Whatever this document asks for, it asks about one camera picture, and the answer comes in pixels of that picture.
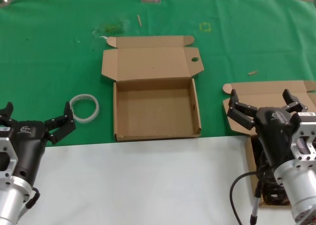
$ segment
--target white table surface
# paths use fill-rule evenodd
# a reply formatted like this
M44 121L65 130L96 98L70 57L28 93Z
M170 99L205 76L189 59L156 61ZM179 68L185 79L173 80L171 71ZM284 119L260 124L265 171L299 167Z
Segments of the white table surface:
M248 171L246 137L50 147L37 204L19 225L237 225L229 190ZM234 189L244 225L250 179ZM294 225L290 209L260 209L258 225Z

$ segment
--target white tape roll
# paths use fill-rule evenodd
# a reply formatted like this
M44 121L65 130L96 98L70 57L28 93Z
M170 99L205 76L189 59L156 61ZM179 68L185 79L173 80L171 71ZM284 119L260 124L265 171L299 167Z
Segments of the white tape roll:
M93 112L93 114L91 116L89 116L88 118L85 118L85 119L79 118L77 115L75 115L75 111L74 111L74 107L73 107L73 104L76 101L83 100L83 99L93 100L95 103L95 111ZM97 98L95 98L94 96L89 95L89 94L76 95L74 98L72 98L70 100L70 108L73 111L74 119L76 121L78 121L79 123L88 123L88 122L94 120L94 118L97 117L97 115L99 113L99 103L97 101Z

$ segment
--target wooden stick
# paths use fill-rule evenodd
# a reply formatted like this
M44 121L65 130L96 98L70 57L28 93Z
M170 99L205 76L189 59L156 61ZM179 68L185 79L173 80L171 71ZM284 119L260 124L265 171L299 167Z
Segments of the wooden stick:
M248 73L248 75L254 75L254 74L257 74L257 73L258 73L258 71L253 71L253 72Z
M139 22L139 25L140 25L140 27L142 27L142 22L141 22L141 20L140 20L139 15L137 15L137 17L138 17L138 22Z

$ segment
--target cardboard box lid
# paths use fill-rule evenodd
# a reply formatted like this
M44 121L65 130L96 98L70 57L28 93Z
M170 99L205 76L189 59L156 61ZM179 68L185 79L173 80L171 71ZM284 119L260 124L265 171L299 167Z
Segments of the cardboard box lid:
M102 75L115 81L192 77L204 70L192 36L108 37Z
M274 81L274 82L252 82L252 83L229 83L224 84L223 91L230 94L235 89L239 101L255 107L283 107L286 105L282 93L289 89L291 94L296 96L309 112L316 112L316 90L314 81ZM225 111L228 112L229 98L223 101ZM228 118L233 131L246 135L256 135L255 129L247 130L240 124Z

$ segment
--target open cardboard box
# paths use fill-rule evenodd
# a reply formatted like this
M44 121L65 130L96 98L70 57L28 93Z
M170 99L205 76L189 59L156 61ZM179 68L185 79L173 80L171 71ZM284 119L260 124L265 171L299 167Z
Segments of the open cardboard box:
M224 84L223 91L230 94L232 89L235 89L239 97L239 101L255 106L257 108L271 106L283 107L286 105L282 93L285 89L289 89L291 94L296 96L301 103L308 107L309 112L316 112L316 93L311 91L316 90L316 82L314 81L275 81L275 82L253 82L253 83L231 83ZM228 112L229 98L223 101L226 113ZM256 132L247 130L231 118L228 118L230 127L233 131L249 135L245 145L246 158L248 162L249 171L255 171L256 163L253 152L253 142L256 139ZM256 176L251 176L251 185L254 192L258 179ZM260 207L284 207L271 206L266 204L261 198Z
M203 71L192 36L109 37L102 75L114 83L116 141L199 137L192 76Z

